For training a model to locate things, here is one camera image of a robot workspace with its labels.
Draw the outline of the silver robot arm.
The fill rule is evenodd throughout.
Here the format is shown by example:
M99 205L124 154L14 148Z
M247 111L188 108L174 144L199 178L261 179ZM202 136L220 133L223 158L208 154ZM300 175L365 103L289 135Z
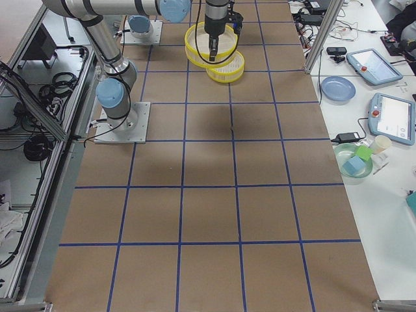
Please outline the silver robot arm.
M153 32L147 16L132 15L128 18L130 33L137 40L148 40Z
M78 20L90 40L94 51L102 58L105 72L109 76L125 77L129 61L124 59L109 28L103 21L105 15L162 16L172 23L183 21L190 11L191 1L44 1L47 9L64 18ZM208 52L202 54L196 38L195 50L198 58L208 67L225 65L236 52L243 26L243 16L233 10L233 1L205 1L204 32L208 35ZM226 25L233 26L236 42L230 52L219 52L220 36Z

